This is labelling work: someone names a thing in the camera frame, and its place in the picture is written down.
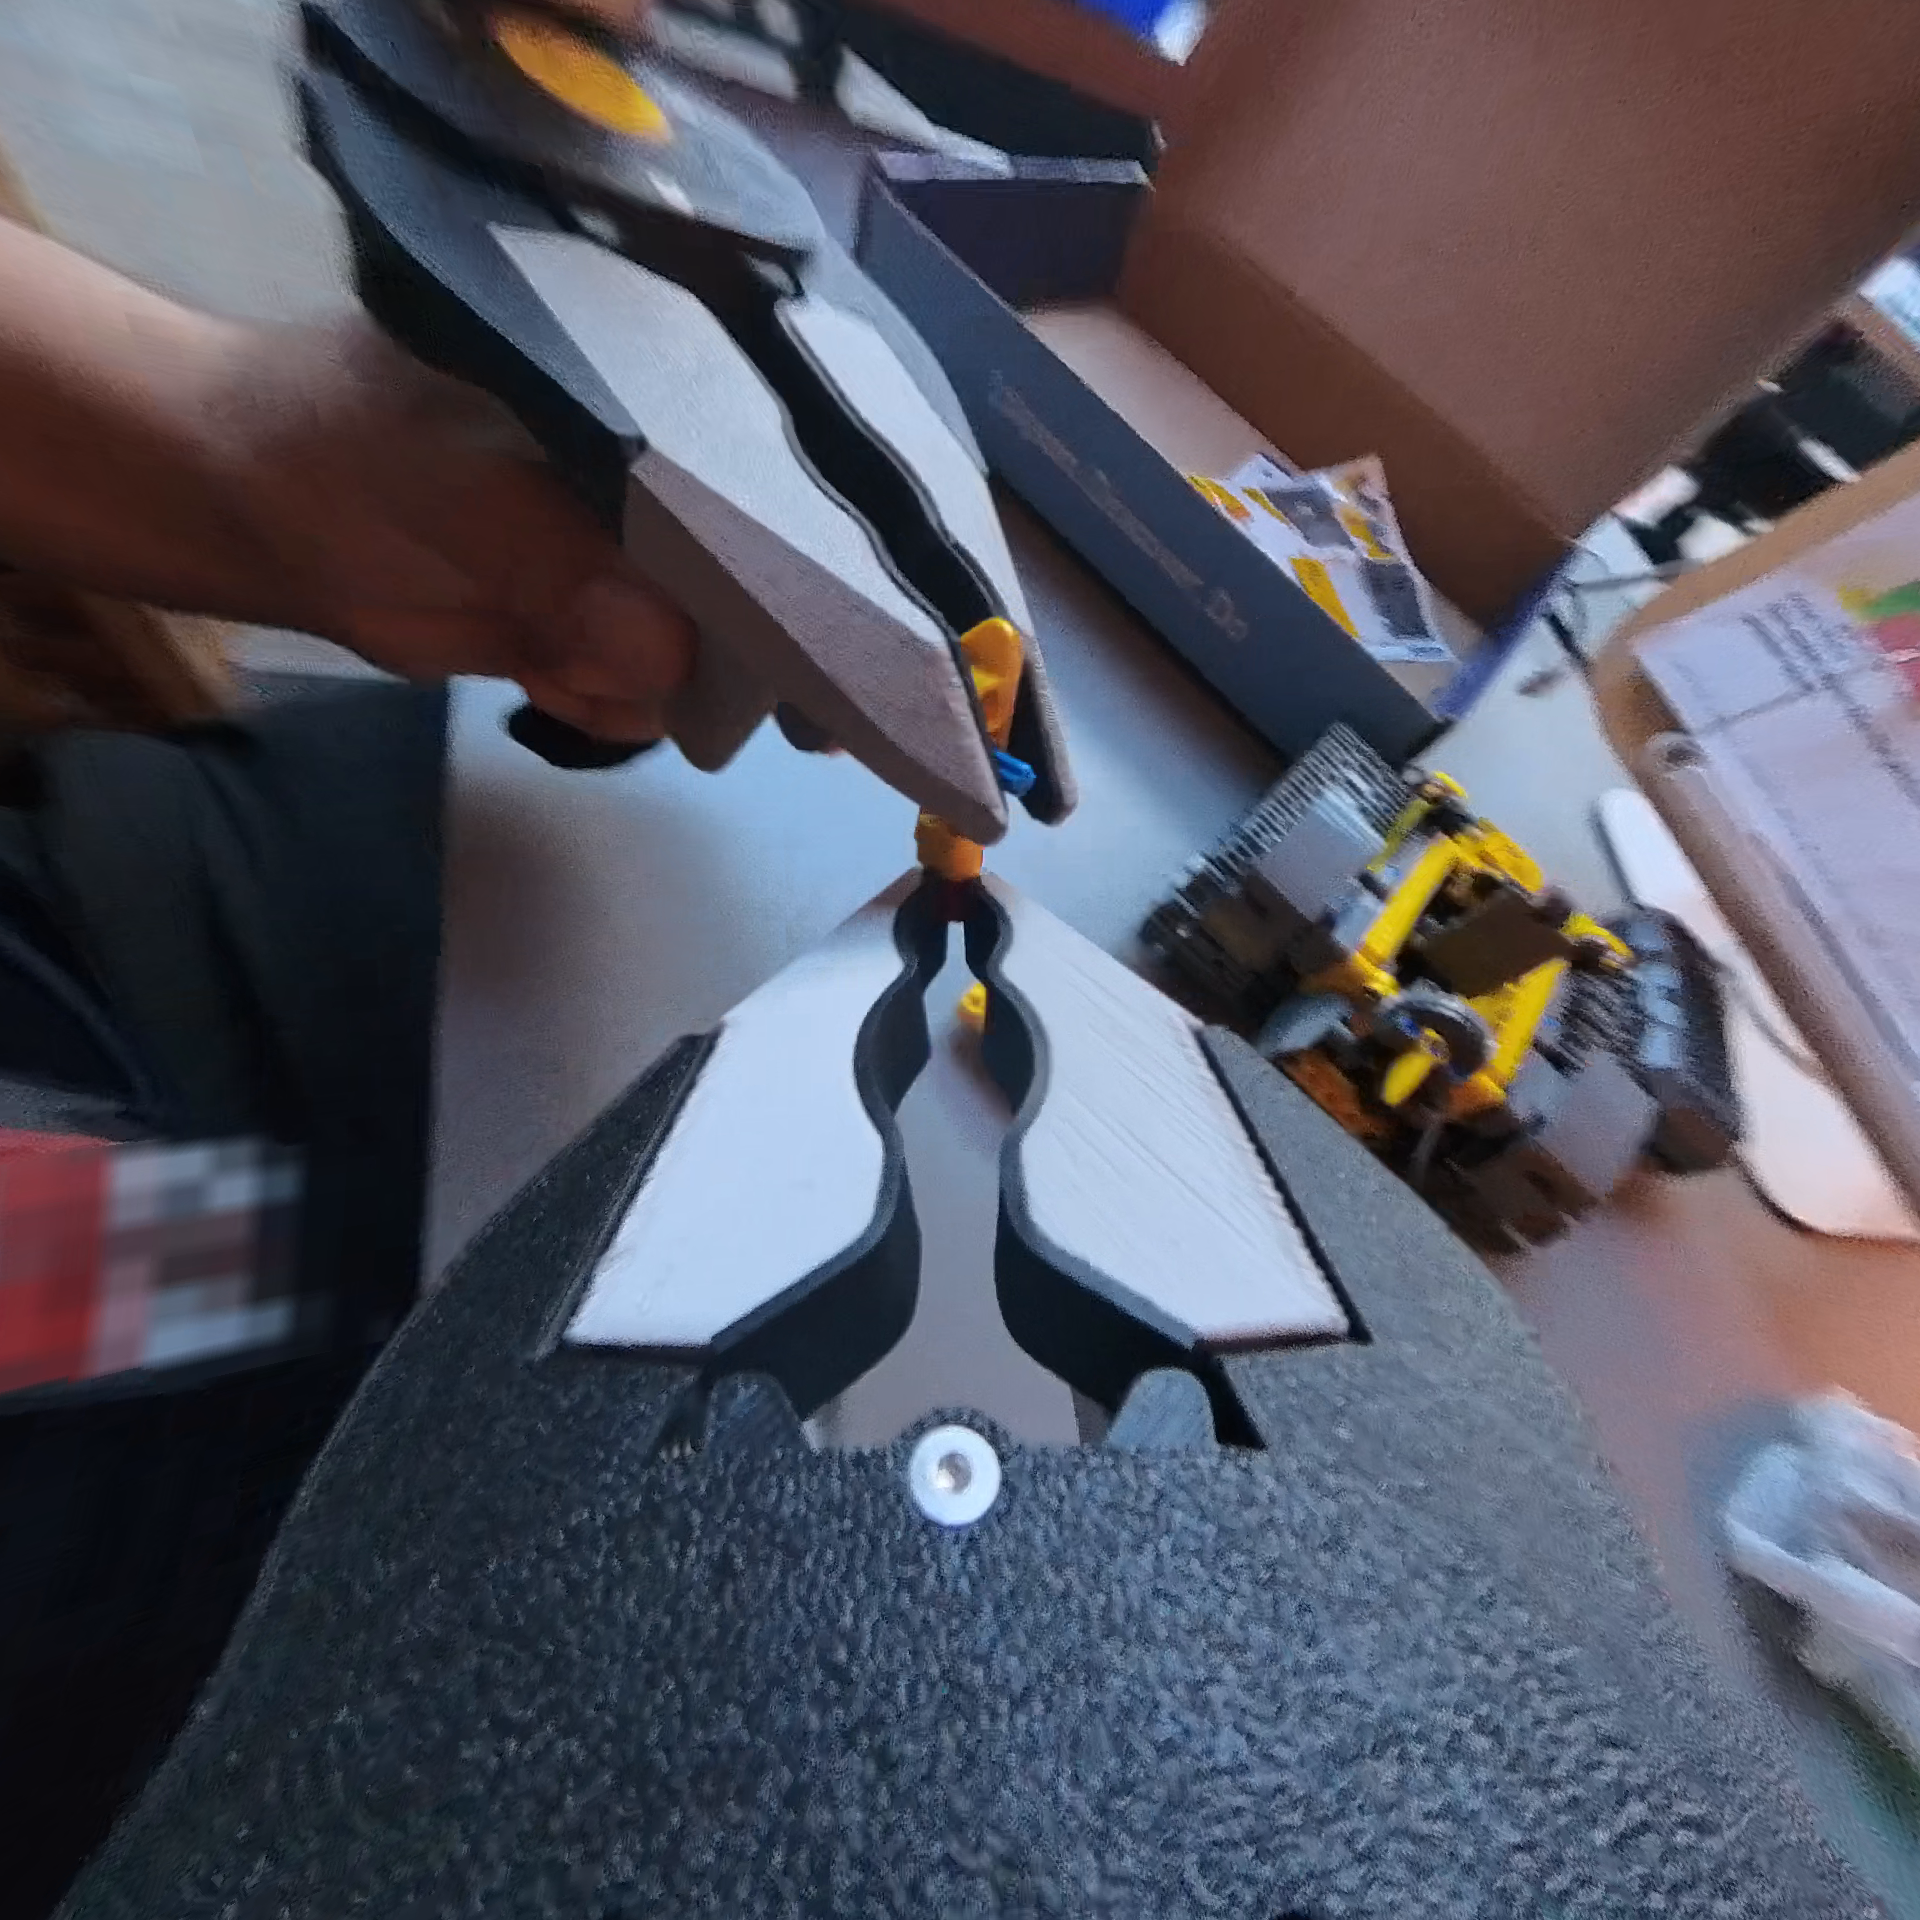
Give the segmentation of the person's left forearm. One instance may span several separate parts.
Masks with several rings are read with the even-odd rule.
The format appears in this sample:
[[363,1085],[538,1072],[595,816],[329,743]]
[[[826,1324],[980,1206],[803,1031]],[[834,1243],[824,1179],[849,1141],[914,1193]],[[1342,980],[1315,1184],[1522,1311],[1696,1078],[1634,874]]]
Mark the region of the person's left forearm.
[[266,332],[3,218],[3,731],[164,731],[266,612],[217,426]]

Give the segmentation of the open cardboard box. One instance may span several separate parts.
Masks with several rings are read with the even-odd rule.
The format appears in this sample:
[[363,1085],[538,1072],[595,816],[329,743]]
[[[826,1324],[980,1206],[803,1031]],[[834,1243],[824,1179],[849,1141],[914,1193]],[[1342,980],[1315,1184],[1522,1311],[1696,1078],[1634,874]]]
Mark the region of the open cardboard box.
[[1224,3],[1119,304],[1476,619],[1917,224],[1917,3]]

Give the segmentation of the person's left hand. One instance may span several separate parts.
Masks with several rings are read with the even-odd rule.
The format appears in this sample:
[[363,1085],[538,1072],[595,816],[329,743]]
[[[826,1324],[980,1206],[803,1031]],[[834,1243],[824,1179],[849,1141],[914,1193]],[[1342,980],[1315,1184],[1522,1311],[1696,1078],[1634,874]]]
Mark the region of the person's left hand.
[[224,614],[401,678],[508,678],[595,740],[693,715],[696,629],[491,395],[365,321],[257,327],[205,404]]

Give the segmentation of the navy box base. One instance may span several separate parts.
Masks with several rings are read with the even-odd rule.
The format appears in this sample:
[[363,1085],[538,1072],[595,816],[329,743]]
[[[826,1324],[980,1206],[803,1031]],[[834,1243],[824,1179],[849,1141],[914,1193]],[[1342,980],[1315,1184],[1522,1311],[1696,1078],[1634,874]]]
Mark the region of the navy box base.
[[997,481],[1246,727],[1298,759],[1352,725],[1407,762],[1476,704],[1554,575],[1468,614],[1443,655],[1350,638],[1194,485],[1246,466],[1261,435],[1117,307],[1151,207],[1130,160],[986,170],[875,149],[857,258],[943,367]]

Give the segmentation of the printed booklet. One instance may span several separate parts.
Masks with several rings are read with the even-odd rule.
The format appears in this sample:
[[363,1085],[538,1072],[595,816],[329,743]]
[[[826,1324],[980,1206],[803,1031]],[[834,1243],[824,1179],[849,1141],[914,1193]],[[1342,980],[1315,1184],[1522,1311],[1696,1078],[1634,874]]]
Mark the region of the printed booklet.
[[1187,481],[1371,661],[1459,662],[1374,454],[1313,469],[1253,454],[1224,476]]

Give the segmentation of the crumpled white tissue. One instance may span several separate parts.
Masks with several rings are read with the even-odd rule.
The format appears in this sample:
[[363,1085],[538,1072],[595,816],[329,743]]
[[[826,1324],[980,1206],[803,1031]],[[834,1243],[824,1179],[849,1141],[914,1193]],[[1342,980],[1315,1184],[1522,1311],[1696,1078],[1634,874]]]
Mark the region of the crumpled white tissue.
[[1797,1659],[1917,1765],[1917,1432],[1825,1391],[1720,1506],[1727,1563],[1797,1615]]

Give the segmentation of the person's dark blue jacket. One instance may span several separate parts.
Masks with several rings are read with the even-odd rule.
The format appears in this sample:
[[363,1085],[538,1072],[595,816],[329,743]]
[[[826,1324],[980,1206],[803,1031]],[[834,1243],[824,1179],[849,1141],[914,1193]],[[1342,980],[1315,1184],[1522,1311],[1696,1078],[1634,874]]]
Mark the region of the person's dark blue jacket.
[[421,1284],[449,697],[3,759],[3,1917],[186,1720]]

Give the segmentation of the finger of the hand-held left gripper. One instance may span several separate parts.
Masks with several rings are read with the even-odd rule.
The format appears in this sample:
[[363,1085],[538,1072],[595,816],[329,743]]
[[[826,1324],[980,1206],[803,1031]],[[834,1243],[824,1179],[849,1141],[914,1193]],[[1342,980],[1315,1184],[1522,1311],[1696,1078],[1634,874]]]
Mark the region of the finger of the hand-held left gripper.
[[1063,822],[1079,807],[1063,711],[986,466],[953,392],[934,392],[862,314],[824,298],[788,300],[788,340],[829,401],[887,459],[892,481],[870,482],[860,512],[885,555],[953,638],[1003,616],[1021,640],[1021,678],[1007,749],[1034,773],[1021,807]]
[[521,278],[637,426],[621,524],[696,624],[668,735],[721,772],[792,708],[914,807],[997,842],[1008,807],[939,619],[803,466],[778,392],[684,284],[579,234],[497,230]]

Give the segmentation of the instruction sheet board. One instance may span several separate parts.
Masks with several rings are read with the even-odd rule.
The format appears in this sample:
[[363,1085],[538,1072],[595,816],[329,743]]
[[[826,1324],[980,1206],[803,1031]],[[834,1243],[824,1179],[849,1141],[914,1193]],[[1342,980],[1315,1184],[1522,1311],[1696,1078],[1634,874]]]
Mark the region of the instruction sheet board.
[[1789,1222],[1917,1243],[1917,452],[1634,612],[1610,749],[1689,866]]

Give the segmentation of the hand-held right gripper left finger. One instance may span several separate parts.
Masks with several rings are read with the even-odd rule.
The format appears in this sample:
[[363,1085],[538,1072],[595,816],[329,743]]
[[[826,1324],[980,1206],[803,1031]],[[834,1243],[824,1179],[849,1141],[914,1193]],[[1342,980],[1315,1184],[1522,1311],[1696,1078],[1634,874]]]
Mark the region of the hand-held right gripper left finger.
[[836,1400],[905,1337],[920,1226],[899,1110],[943,911],[899,879],[709,1035],[566,1324],[566,1356]]

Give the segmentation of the grey desk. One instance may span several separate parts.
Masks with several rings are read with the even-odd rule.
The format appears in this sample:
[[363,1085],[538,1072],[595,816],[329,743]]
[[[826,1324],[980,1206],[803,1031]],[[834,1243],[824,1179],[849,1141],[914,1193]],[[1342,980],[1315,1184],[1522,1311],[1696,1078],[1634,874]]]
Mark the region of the grey desk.
[[[1003,502],[1080,807],[1018,826],[991,868],[1095,943],[1132,957],[1192,851],[1277,779],[1280,762],[1139,626],[1034,517]],[[899,879],[905,803],[762,731],[721,777],[674,750],[563,773],[503,731],[510,690],[453,690],[430,1275],[674,1039],[818,946]],[[934,1165],[931,1250],[911,1333],[829,1432],[896,1438],[972,1403],[1015,1438],[1079,1438],[1068,1388],[1001,1324],[991,1190],[1007,1108],[934,1013],[934,1066],[905,1104]],[[1575,1388],[1653,1541],[1665,1588],[1748,1690],[1789,1715],[1806,1777],[1865,1795],[1871,1728],[1810,1682],[1789,1625],[1720,1560],[1720,1502],[1784,1408],[1822,1388],[1917,1428],[1917,1250],[1804,1234],[1736,1165],[1641,1171],[1559,1241],[1493,1260]]]

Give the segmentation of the yellow grey toy bulldozer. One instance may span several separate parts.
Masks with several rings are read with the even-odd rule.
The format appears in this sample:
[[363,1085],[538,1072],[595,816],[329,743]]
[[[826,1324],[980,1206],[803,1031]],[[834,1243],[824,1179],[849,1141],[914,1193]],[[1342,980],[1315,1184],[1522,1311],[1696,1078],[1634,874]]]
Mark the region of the yellow grey toy bulldozer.
[[1148,952],[1484,1250],[1745,1141],[1723,997],[1665,911],[1595,919],[1439,772],[1311,743],[1139,927]]

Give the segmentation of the yellow toy piece blue pin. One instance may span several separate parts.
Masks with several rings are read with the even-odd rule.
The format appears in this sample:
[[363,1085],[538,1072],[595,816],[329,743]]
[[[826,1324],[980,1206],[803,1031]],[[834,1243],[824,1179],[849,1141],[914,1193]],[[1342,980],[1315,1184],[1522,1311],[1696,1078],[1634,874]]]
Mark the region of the yellow toy piece blue pin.
[[[986,727],[1001,798],[1026,800],[1040,773],[1008,749],[1021,692],[1021,635],[1007,616],[986,616],[959,638],[959,652]],[[986,850],[947,820],[920,814],[914,851],[914,889],[899,911],[911,980],[926,997],[947,959],[947,930],[959,927],[972,983],[953,1001],[953,1016],[968,1039],[986,1046],[997,1022],[1001,963],[1015,930],[1008,909],[986,884]]]

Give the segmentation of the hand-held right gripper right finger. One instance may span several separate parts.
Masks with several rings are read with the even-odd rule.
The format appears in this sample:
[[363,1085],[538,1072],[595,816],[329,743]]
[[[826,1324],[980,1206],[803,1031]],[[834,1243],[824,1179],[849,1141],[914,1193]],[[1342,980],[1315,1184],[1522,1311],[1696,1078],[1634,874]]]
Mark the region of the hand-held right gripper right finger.
[[1153,1370],[1240,1410],[1228,1357],[1352,1338],[1204,1022],[1008,884],[976,889],[968,963],[1013,1108],[997,1304],[1029,1357],[1100,1410]]

